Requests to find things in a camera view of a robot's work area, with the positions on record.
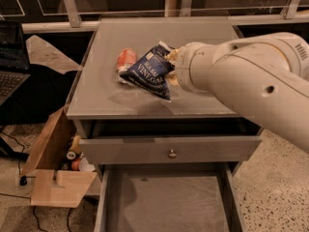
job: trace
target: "black laptop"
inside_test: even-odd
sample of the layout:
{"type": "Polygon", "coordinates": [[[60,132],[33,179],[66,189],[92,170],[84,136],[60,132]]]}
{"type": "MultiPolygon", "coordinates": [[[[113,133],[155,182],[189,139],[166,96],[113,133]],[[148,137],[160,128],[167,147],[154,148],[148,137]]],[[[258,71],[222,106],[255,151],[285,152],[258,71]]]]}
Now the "black laptop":
{"type": "Polygon", "coordinates": [[[30,76],[21,23],[0,20],[0,105],[30,76]]]}

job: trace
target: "open cardboard box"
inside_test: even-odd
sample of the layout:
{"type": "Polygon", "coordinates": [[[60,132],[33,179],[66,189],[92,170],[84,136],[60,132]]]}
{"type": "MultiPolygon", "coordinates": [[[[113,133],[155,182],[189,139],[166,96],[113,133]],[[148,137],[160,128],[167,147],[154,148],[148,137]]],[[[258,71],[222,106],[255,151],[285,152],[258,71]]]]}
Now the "open cardboard box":
{"type": "Polygon", "coordinates": [[[75,208],[98,179],[95,172],[64,170],[57,171],[54,178],[75,132],[65,107],[49,116],[20,174],[37,170],[31,205],[75,208]]]}

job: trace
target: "speckled floor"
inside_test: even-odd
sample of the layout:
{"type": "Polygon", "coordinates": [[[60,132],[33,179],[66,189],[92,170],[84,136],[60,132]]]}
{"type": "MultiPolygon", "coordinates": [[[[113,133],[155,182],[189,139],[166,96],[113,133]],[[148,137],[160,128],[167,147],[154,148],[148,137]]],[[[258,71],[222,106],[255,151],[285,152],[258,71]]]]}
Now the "speckled floor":
{"type": "MultiPolygon", "coordinates": [[[[18,138],[29,152],[42,126],[9,126],[4,132],[18,138]]],[[[243,229],[249,232],[308,232],[309,155],[267,130],[262,138],[263,143],[234,176],[243,229]]],[[[12,140],[10,145],[16,151],[21,150],[12,140]]],[[[34,180],[28,179],[28,185],[21,187],[17,161],[0,158],[0,192],[29,197],[34,180]]],[[[0,202],[1,232],[40,231],[29,199],[0,195],[0,202]]],[[[69,211],[37,207],[35,212],[43,230],[63,232],[69,231],[69,211]]],[[[71,210],[71,231],[93,231],[95,211],[96,207],[88,201],[82,201],[78,208],[71,210]]]]}

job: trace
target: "orange can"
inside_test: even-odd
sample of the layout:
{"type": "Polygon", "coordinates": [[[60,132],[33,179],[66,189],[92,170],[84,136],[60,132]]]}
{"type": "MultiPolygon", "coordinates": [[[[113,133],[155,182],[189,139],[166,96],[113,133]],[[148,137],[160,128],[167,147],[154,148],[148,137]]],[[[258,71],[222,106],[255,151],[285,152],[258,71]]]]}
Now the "orange can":
{"type": "Polygon", "coordinates": [[[118,57],[116,71],[126,71],[135,64],[136,60],[137,54],[132,48],[123,49],[118,57]]]}

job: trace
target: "drawer knob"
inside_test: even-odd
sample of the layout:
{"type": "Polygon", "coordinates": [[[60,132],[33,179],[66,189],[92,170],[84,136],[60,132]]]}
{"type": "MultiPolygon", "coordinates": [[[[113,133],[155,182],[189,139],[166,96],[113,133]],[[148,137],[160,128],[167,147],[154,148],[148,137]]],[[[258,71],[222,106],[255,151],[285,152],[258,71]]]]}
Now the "drawer knob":
{"type": "Polygon", "coordinates": [[[171,149],[170,154],[168,154],[168,158],[169,159],[175,159],[176,157],[177,157],[177,155],[176,155],[174,149],[171,149]]]}

